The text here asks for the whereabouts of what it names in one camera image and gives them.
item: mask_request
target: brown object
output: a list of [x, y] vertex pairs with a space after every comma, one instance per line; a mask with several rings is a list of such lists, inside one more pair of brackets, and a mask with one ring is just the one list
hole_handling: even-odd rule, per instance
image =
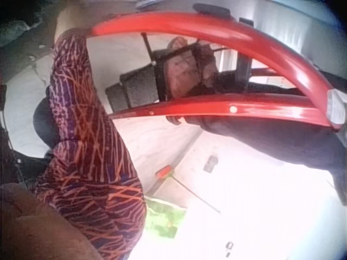
[[3, 259], [102, 260], [87, 238], [19, 184], [1, 192]]

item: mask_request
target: white floor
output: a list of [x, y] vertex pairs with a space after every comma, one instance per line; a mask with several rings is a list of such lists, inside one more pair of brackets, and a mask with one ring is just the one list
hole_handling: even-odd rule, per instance
[[[269, 31], [273, 26], [261, 25]], [[165, 48], [171, 37], [151, 36], [150, 41], [154, 49]], [[280, 40], [299, 50], [300, 37], [299, 33], [295, 41], [284, 33]], [[88, 50], [95, 86], [110, 112], [105, 88], [116, 83], [121, 73], [149, 63], [148, 55], [135, 34], [91, 38]], [[49, 83], [51, 64], [48, 55], [7, 82], [5, 117], [11, 141], [16, 150], [36, 157], [48, 149], [36, 135], [32, 118]], [[200, 130], [191, 125], [176, 127], [161, 117], [114, 123], [145, 191], [156, 181], [155, 172], [171, 164]], [[218, 157], [219, 164], [210, 174], [202, 169], [211, 155]], [[177, 166], [175, 177], [221, 213], [168, 179], [155, 196], [188, 208], [183, 226], [176, 239], [165, 245], [149, 245], [151, 238], [144, 235], [131, 259], [156, 259], [156, 254], [165, 253], [160, 259], [331, 260], [346, 250], [345, 208], [327, 172], [290, 165], [235, 139], [203, 133]], [[228, 242], [234, 247], [226, 258]]]

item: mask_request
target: green object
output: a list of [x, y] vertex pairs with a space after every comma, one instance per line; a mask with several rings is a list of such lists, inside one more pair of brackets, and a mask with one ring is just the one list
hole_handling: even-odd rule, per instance
[[147, 204], [145, 230], [159, 237], [174, 238], [184, 219], [186, 209], [160, 199], [145, 199]]

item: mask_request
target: orange and purple patterned fabric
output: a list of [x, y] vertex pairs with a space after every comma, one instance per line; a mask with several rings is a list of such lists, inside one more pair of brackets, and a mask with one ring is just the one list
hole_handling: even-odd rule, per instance
[[143, 189], [98, 99], [81, 31], [67, 31], [57, 41], [49, 103], [60, 142], [35, 194], [79, 229], [104, 259], [127, 259], [144, 227]]

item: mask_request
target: red curved bar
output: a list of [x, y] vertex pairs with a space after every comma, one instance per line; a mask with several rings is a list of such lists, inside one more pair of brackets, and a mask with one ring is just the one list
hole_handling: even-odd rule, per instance
[[131, 108], [110, 114], [109, 117], [118, 119], [153, 115], [252, 116], [330, 125], [324, 114], [307, 97], [283, 94], [194, 96]]
[[240, 51], [287, 78], [327, 116], [327, 91], [332, 86], [324, 76], [295, 51], [250, 26], [205, 15], [162, 12], [123, 16], [92, 28], [94, 35], [130, 32], [186, 35]]

